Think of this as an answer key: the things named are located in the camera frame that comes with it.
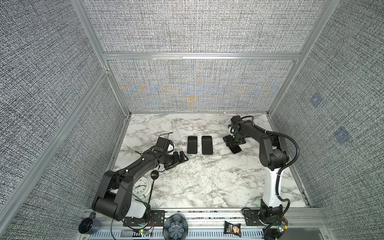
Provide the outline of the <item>aluminium front rail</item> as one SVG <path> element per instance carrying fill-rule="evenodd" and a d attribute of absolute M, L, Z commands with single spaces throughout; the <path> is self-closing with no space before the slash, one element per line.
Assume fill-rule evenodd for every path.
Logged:
<path fill-rule="evenodd" d="M 246 226 L 241 209 L 163 209 L 165 219 L 174 214 L 182 215 L 188 222 L 188 240 L 262 240 L 264 226 Z M 122 222 L 97 215 L 101 228 L 92 235 L 77 233 L 76 240 L 162 240 L 163 227 L 154 227 L 149 236 L 134 233 Z M 291 208 L 286 213 L 288 228 L 283 240 L 335 240 L 336 234 L 325 214 L 318 208 Z M 225 221 L 241 224 L 242 237 L 224 234 Z"/>

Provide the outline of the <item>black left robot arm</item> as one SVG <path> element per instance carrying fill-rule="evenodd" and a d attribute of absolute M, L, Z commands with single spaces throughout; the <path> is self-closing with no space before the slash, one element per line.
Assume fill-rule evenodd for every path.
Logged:
<path fill-rule="evenodd" d="M 167 171 L 188 160 L 183 151 L 170 154 L 161 152 L 159 148 L 146 150 L 129 166 L 104 173 L 92 203 L 92 210 L 116 221 L 123 220 L 133 208 L 133 198 L 139 198 L 133 193 L 133 188 L 141 177 L 159 165 L 164 165 Z"/>

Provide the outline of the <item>dark blue mug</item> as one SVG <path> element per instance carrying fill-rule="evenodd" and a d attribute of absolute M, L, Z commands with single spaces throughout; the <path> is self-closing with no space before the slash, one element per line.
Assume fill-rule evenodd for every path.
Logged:
<path fill-rule="evenodd" d="M 78 227 L 78 231 L 83 235 L 92 235 L 98 232 L 101 228 L 101 222 L 96 219 L 97 214 L 91 212 L 88 218 L 81 221 Z"/>

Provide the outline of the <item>white analog alarm clock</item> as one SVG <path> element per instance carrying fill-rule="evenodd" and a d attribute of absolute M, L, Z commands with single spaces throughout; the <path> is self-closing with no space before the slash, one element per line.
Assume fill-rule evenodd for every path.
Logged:
<path fill-rule="evenodd" d="M 149 197 L 152 189 L 151 181 L 146 177 L 141 177 L 133 186 L 132 193 L 139 197 L 141 200 L 145 200 Z"/>

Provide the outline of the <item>black snack packet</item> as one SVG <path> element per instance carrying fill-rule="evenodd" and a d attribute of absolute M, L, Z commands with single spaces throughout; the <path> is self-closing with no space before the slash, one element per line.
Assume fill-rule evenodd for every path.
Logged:
<path fill-rule="evenodd" d="M 242 237 L 241 224 L 232 224 L 232 223 L 225 221 L 224 234 L 225 235 L 234 235 L 234 236 L 241 238 Z"/>

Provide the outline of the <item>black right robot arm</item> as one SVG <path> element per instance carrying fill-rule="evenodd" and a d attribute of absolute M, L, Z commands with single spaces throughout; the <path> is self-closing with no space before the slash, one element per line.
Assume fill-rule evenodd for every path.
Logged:
<path fill-rule="evenodd" d="M 289 161 L 286 141 L 277 133 L 257 127 L 246 117 L 233 116 L 228 127 L 231 134 L 223 140 L 233 154 L 242 151 L 240 145 L 246 143 L 246 138 L 259 143 L 259 160 L 266 173 L 259 218 L 263 224 L 271 224 L 283 214 L 280 180 Z"/>

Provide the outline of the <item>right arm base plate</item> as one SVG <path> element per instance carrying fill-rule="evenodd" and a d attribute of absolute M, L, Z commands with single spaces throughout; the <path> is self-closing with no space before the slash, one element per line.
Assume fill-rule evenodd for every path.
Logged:
<path fill-rule="evenodd" d="M 252 209 L 243 209 L 242 214 L 244 216 L 246 226 L 254 227 L 254 226 L 263 226 L 263 222 L 260 220 L 259 210 Z"/>

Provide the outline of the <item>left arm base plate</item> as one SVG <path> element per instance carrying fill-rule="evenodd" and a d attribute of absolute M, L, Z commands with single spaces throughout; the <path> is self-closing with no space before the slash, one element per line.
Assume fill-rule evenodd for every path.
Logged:
<path fill-rule="evenodd" d="M 123 226 L 134 229 L 141 229 L 147 227 L 162 227 L 165 221 L 165 211 L 163 210 L 151 210 L 149 213 L 146 211 L 143 217 L 125 217 L 123 220 Z"/>

